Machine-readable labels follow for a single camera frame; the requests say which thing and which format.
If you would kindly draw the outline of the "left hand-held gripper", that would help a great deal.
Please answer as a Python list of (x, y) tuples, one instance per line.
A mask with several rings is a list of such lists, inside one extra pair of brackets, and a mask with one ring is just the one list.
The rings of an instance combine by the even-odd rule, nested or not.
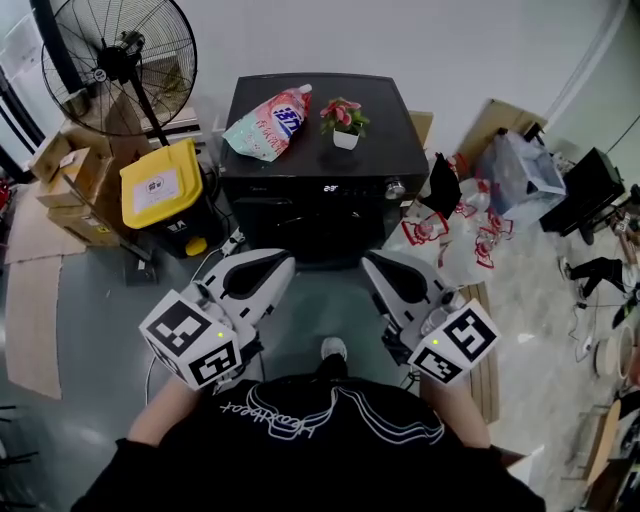
[[(189, 388), (233, 380), (261, 353), (252, 325), (275, 309), (294, 273), (295, 258), (284, 249), (231, 255), (203, 283), (169, 291), (139, 331), (157, 359)], [(222, 295), (222, 306), (212, 295)], [(231, 317), (248, 323), (236, 325)]]

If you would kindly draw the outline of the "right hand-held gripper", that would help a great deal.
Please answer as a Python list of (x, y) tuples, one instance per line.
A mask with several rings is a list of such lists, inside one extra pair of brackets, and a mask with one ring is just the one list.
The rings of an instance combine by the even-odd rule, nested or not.
[(441, 385), (465, 377), (500, 339), (496, 324), (476, 298), (446, 289), (423, 259), (398, 251), (371, 250), (361, 267), (388, 319), (382, 335), (394, 361)]

